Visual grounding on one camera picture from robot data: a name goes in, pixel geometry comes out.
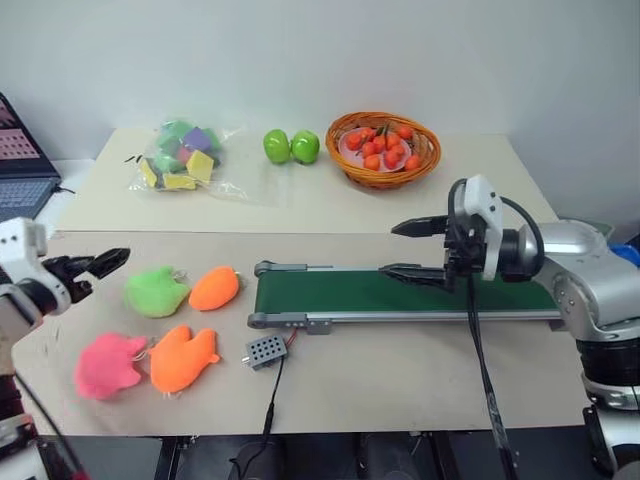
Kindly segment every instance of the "green apple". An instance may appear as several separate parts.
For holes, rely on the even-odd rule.
[[[318,159],[320,140],[309,130],[300,130],[291,140],[291,153],[296,160],[305,165],[311,165]]]
[[[287,134],[282,130],[276,129],[268,132],[262,140],[262,146],[271,163],[280,165],[291,158],[289,140],[287,139]]]

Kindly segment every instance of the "orange basket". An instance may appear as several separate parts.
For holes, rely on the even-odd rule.
[[[371,127],[377,129],[389,125],[395,130],[401,125],[413,129],[413,138],[408,141],[413,153],[421,160],[420,168],[399,172],[375,172],[366,168],[353,165],[338,151],[338,142],[346,132],[359,127]],[[338,164],[344,173],[354,182],[365,187],[377,189],[398,188],[425,176],[436,168],[440,161],[440,142],[431,131],[414,122],[413,120],[391,113],[384,112],[356,112],[340,117],[331,124],[325,138],[327,150],[334,162]]]

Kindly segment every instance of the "plastic bag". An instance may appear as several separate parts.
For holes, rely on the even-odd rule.
[[[202,191],[215,198],[285,206],[290,169],[264,161],[259,135],[220,130],[185,120],[162,125],[138,164],[130,189]]]

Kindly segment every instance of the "laptop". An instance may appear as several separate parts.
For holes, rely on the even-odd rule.
[[[0,93],[0,222],[35,218],[60,175]]]

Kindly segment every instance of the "orange fish plush toy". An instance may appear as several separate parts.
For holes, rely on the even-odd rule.
[[[191,385],[210,363],[217,363],[216,332],[204,328],[191,338],[191,330],[180,325],[170,330],[149,352],[151,383],[162,393],[175,393]]]

